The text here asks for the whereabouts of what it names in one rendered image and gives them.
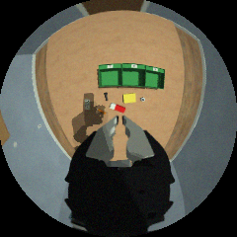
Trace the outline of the green rack of bins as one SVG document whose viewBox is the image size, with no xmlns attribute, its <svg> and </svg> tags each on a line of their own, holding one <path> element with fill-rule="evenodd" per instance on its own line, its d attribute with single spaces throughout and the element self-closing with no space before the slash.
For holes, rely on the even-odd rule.
<svg viewBox="0 0 237 237">
<path fill-rule="evenodd" d="M 99 65 L 100 87 L 106 87 L 105 85 L 122 86 L 122 74 L 123 86 L 164 89 L 165 69 L 136 63 Z"/>
</svg>

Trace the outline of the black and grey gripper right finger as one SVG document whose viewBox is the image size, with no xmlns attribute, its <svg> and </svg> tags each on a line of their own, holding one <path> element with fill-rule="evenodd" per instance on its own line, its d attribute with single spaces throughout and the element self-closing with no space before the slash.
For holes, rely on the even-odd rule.
<svg viewBox="0 0 237 237">
<path fill-rule="evenodd" d="M 131 164 L 140 160 L 141 166 L 158 169 L 167 177 L 170 185 L 175 183 L 168 155 L 161 144 L 147 130 L 142 129 L 126 116 L 122 116 L 122 124 L 128 137 L 126 157 Z"/>
</svg>

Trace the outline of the white domino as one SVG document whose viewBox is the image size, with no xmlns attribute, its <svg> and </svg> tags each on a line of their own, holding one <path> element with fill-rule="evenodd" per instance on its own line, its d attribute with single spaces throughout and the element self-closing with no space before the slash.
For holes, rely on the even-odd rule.
<svg viewBox="0 0 237 237">
<path fill-rule="evenodd" d="M 90 110 L 90 100 L 85 99 L 85 110 Z"/>
</svg>

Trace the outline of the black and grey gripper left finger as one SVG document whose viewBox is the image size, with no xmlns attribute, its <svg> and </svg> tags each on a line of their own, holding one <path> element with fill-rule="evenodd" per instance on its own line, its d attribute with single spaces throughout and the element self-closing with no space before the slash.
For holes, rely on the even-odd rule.
<svg viewBox="0 0 237 237">
<path fill-rule="evenodd" d="M 116 126 L 119 125 L 119 116 L 115 116 L 98 130 L 90 134 L 76 149 L 65 182 L 69 183 L 72 176 L 79 170 L 89 166 L 98 166 L 103 160 L 109 167 L 110 160 L 114 158 L 114 143 Z"/>
</svg>

